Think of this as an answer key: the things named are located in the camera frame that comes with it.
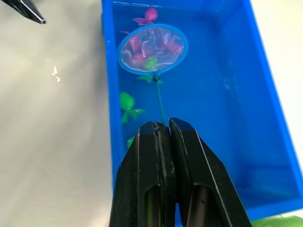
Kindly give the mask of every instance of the net rim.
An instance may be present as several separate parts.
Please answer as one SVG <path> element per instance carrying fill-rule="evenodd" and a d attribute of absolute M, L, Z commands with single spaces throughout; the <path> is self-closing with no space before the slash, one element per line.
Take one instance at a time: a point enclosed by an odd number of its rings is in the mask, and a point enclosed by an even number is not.
<path fill-rule="evenodd" d="M 172 65 L 164 68 L 164 69 L 161 69 L 161 70 L 158 70 L 158 71 L 151 71 L 151 72 L 143 72 L 143 71 L 138 71 L 138 70 L 133 70 L 127 66 L 125 66 L 121 60 L 121 50 L 122 50 L 122 47 L 126 44 L 126 42 L 129 40 L 129 38 L 131 36 L 133 36 L 134 34 L 136 34 L 137 32 L 141 31 L 141 30 L 145 30 L 149 27 L 164 27 L 164 28 L 167 28 L 167 29 L 170 29 L 170 30 L 173 30 L 175 31 L 182 39 L 183 39 L 183 42 L 184 42 L 184 51 L 183 51 L 183 54 L 181 55 L 181 57 L 175 62 L 173 63 Z M 148 75 L 159 75 L 161 73 L 164 73 L 166 72 L 167 70 L 170 70 L 172 68 L 174 68 L 175 66 L 177 66 L 181 61 L 183 61 L 183 59 L 186 57 L 187 55 L 187 52 L 188 52 L 188 40 L 186 39 L 184 33 L 179 30 L 178 28 L 174 27 L 174 26 L 171 26 L 171 25 L 167 25 L 167 24 L 152 24 L 152 25 L 145 25 L 145 26 L 142 26 L 140 28 L 137 28 L 136 30 L 132 31 L 130 34 L 128 34 L 122 41 L 121 41 L 121 44 L 119 45 L 118 47 L 118 50 L 117 50 L 117 57 L 118 57 L 118 63 L 119 65 L 126 71 L 130 72 L 130 73 L 133 73 L 133 74 L 137 74 L 137 75 L 145 75 L 145 76 L 148 76 Z"/>

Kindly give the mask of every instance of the black object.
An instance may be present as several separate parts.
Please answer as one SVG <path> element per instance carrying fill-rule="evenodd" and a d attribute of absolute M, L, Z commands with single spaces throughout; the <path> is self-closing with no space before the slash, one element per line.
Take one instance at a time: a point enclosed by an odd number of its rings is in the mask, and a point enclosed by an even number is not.
<path fill-rule="evenodd" d="M 187 122 L 148 122 L 118 170 L 110 227 L 251 227 L 218 157 Z"/>
<path fill-rule="evenodd" d="M 31 0 L 2 0 L 4 3 L 11 6 L 14 10 L 20 13 L 22 16 L 35 21 L 39 24 L 45 24 L 46 20 L 39 13 L 36 6 Z"/>

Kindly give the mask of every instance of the blue plastic tub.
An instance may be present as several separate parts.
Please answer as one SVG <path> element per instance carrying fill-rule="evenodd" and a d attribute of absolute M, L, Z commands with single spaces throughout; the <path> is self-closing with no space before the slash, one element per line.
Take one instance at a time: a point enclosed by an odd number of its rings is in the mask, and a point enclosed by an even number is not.
<path fill-rule="evenodd" d="M 180 29 L 186 58 L 161 75 L 167 117 L 190 122 L 225 164 L 251 220 L 303 208 L 303 181 L 249 0 L 103 0 L 113 179 L 126 140 L 161 121 L 155 84 L 117 63 L 116 50 L 147 7 Z M 119 92 L 145 110 L 121 125 Z"/>

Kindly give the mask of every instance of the green object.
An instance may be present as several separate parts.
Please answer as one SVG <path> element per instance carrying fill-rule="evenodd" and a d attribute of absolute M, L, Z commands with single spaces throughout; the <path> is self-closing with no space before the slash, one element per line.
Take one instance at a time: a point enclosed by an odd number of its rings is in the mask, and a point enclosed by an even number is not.
<path fill-rule="evenodd" d="M 127 148 L 130 148 L 130 147 L 131 147 L 131 144 L 133 143 L 134 138 L 135 138 L 135 136 L 129 138 L 129 139 L 126 141 Z"/>
<path fill-rule="evenodd" d="M 253 227 L 303 227 L 303 218 L 297 216 L 266 218 L 252 222 Z"/>
<path fill-rule="evenodd" d="M 140 76 L 138 77 L 137 79 L 143 79 L 143 80 L 146 80 L 147 82 L 151 83 L 152 82 L 152 76 Z"/>
<path fill-rule="evenodd" d="M 144 66 L 144 69 L 146 71 L 151 71 L 155 67 L 156 64 L 157 64 L 157 60 L 153 57 L 150 57 L 146 60 L 146 64 Z"/>
<path fill-rule="evenodd" d="M 134 109 L 134 98 L 126 92 L 120 93 L 120 106 L 125 112 L 122 116 L 122 124 L 128 123 L 128 117 L 131 116 L 134 120 L 137 119 L 138 115 L 144 112 L 142 109 Z"/>

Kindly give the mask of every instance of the mesh net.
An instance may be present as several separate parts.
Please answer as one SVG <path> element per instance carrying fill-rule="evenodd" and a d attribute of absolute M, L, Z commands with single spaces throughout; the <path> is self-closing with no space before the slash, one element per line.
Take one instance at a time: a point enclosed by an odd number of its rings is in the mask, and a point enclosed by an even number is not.
<path fill-rule="evenodd" d="M 122 46 L 121 63 L 138 73 L 171 66 L 185 49 L 185 41 L 176 31 L 158 25 L 138 30 Z"/>

